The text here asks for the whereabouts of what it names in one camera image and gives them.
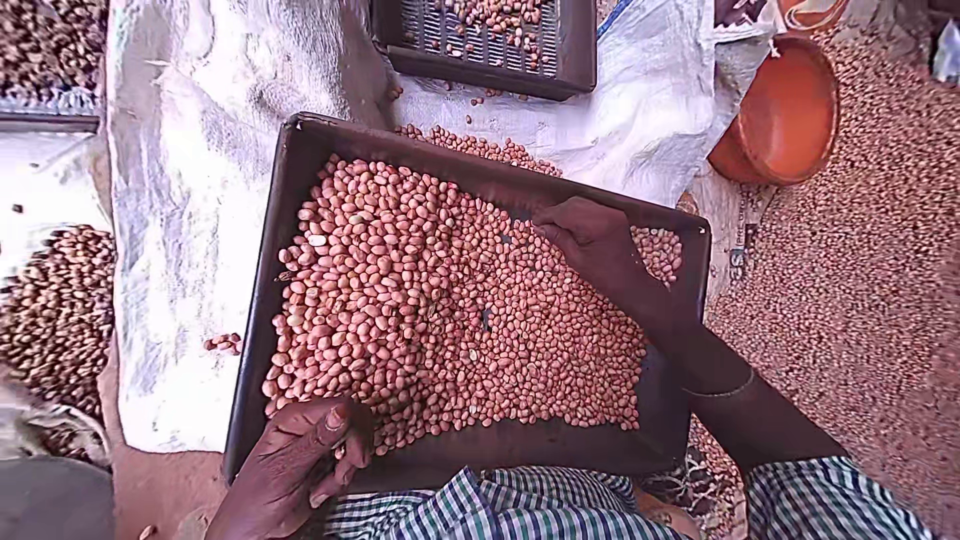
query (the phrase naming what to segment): striped shirt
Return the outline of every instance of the striped shirt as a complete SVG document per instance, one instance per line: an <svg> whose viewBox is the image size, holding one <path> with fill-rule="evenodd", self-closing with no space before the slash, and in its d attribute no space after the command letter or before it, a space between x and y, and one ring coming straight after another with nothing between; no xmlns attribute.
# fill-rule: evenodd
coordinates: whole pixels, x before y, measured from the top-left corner
<svg viewBox="0 0 960 540"><path fill-rule="evenodd" d="M749 478L752 538L932 539L847 457L771 463ZM636 510L629 479L559 467L461 470L439 490L350 495L326 523L338 538L685 539Z"/></svg>

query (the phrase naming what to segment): person's right hand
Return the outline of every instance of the person's right hand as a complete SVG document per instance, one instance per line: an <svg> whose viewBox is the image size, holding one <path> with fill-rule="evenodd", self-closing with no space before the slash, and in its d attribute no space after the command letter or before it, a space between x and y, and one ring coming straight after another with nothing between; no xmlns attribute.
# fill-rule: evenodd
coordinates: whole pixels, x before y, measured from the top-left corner
<svg viewBox="0 0 960 540"><path fill-rule="evenodd" d="M669 291L647 273L623 211L571 197L535 212L533 223L567 265L628 315L645 318L669 305Z"/></svg>

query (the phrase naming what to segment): perforated tray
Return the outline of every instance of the perforated tray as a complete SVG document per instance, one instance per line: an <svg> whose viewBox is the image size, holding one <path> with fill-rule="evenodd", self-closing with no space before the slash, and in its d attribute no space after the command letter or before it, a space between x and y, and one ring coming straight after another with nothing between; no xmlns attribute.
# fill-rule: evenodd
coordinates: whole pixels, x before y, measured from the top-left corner
<svg viewBox="0 0 960 540"><path fill-rule="evenodd" d="M562 101L596 86L596 6L592 1L549 0L540 7L540 24L523 24L536 34L540 61L531 68L529 53L508 45L485 24L466 26L456 13L435 8L435 0L374 0L377 38L387 47L394 69ZM446 52L451 45L463 56Z"/></svg>

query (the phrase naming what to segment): sandy floor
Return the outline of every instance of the sandy floor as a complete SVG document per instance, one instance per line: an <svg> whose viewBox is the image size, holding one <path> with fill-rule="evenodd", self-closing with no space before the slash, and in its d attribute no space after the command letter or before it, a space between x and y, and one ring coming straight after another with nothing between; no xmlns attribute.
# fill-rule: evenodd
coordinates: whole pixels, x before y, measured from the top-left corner
<svg viewBox="0 0 960 540"><path fill-rule="evenodd" d="M124 444L117 413L117 369L116 355L111 355L98 379L113 452L114 537L137 538L152 525L155 540L200 540L205 522L227 493L220 472L223 455L148 454Z"/></svg>

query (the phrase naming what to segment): person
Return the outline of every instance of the person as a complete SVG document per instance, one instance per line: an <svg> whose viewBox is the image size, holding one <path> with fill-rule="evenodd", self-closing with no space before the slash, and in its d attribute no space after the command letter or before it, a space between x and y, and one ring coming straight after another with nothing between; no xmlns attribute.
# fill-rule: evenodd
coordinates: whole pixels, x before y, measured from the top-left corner
<svg viewBox="0 0 960 540"><path fill-rule="evenodd" d="M932 538L846 451L675 303L645 270L626 215L571 198L533 217L566 263L646 330L676 368L690 410L748 489L755 538ZM371 459L372 417L348 398L284 407L244 463L207 540L281 538L342 494ZM331 458L341 448L339 460ZM324 534L357 538L686 536L642 517L628 479L556 467L463 469L439 490L346 496Z"/></svg>

